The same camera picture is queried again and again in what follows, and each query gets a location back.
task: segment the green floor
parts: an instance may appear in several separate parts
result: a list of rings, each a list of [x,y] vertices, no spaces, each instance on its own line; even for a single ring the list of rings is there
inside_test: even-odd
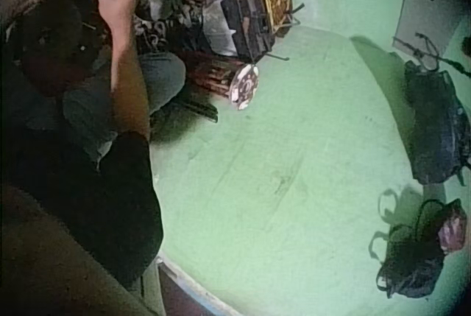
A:
[[[335,18],[337,25],[322,27],[311,4],[300,15],[305,26],[276,47],[291,61],[260,63],[261,86],[246,111],[216,100],[219,124],[173,113],[155,145],[164,252],[240,313],[440,316],[469,280],[470,245],[447,257],[428,301],[388,300],[375,287],[380,265],[368,245],[376,231],[389,230],[378,199],[383,195],[382,211],[395,209],[384,192],[400,197],[394,221],[413,215],[423,195],[460,197],[468,214],[471,204],[469,172],[467,187],[453,178],[423,193],[411,177],[403,55],[387,53],[401,1],[391,2],[390,15],[377,14],[382,33],[381,25],[362,24],[361,18],[372,23],[362,13],[342,28],[347,16],[328,8],[318,10],[322,20]],[[459,43],[470,30],[467,16],[447,55],[468,66]],[[471,108],[471,80],[451,74]],[[382,258],[385,244],[374,248]]]

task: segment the black shirt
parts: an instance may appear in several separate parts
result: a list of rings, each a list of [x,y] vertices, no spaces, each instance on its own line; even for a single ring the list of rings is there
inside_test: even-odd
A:
[[[98,167],[55,132],[3,129],[2,183],[31,194],[124,287],[163,239],[149,144],[121,134]]]

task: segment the knee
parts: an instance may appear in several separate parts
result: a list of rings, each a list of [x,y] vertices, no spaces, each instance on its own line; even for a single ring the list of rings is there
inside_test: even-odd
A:
[[[174,90],[174,96],[177,95],[185,85],[186,79],[186,66],[184,62],[179,59],[176,55],[168,54],[169,62],[169,78],[171,79],[172,88]]]
[[[185,85],[185,64],[172,53],[145,55],[141,57],[141,68],[147,87],[151,113],[160,110]]]

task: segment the person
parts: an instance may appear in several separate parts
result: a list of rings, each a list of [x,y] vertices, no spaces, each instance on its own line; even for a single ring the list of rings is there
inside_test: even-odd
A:
[[[37,1],[0,0],[2,37]],[[63,95],[64,121],[54,101],[35,90],[7,52],[1,70],[2,191],[15,192],[11,195],[26,206],[34,199],[124,288],[142,275],[163,241],[149,160],[149,115],[176,95],[185,78],[184,65],[173,55],[137,55],[132,30],[137,3],[99,0],[113,40],[110,66]],[[17,213],[2,212],[2,230],[4,223],[15,225],[5,216],[9,212]],[[62,248],[46,242],[50,234],[37,238],[27,241]],[[11,259],[2,255],[4,270],[24,268],[15,253]]]

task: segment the bag handle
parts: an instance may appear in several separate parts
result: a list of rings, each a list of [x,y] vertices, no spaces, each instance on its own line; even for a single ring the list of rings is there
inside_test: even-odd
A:
[[[408,229],[412,229],[410,226],[408,225],[405,225],[405,224],[398,224],[398,225],[395,225],[389,232],[389,234],[385,234],[384,232],[382,231],[376,231],[375,232],[375,235],[373,235],[371,241],[369,242],[369,245],[368,245],[368,251],[369,251],[369,255],[372,259],[376,259],[378,260],[381,264],[384,263],[380,260],[380,258],[378,257],[377,253],[375,251],[373,251],[373,243],[375,242],[376,239],[383,239],[384,241],[386,242],[389,242],[389,240],[391,239],[391,236],[393,236],[395,233],[397,233],[400,229],[402,228],[408,228]]]

